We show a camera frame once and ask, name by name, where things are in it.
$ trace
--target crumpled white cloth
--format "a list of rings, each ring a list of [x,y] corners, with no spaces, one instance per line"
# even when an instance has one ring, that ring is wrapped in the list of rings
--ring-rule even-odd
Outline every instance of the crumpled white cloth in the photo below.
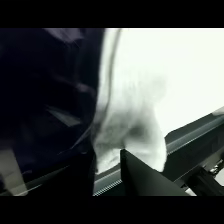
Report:
[[[164,137],[224,105],[224,29],[107,29],[92,128],[98,173],[126,148],[162,171]]]

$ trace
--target white cloth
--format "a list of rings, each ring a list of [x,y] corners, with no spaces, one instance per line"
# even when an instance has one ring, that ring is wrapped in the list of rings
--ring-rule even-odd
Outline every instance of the white cloth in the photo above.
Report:
[[[121,148],[162,171],[164,137],[224,105],[224,29],[107,29],[99,78],[98,172]]]

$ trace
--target white fabric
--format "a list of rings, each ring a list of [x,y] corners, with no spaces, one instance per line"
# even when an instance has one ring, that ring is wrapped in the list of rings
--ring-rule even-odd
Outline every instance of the white fabric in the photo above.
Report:
[[[162,171],[164,137],[224,105],[224,29],[107,29],[99,76],[98,172],[123,147]]]

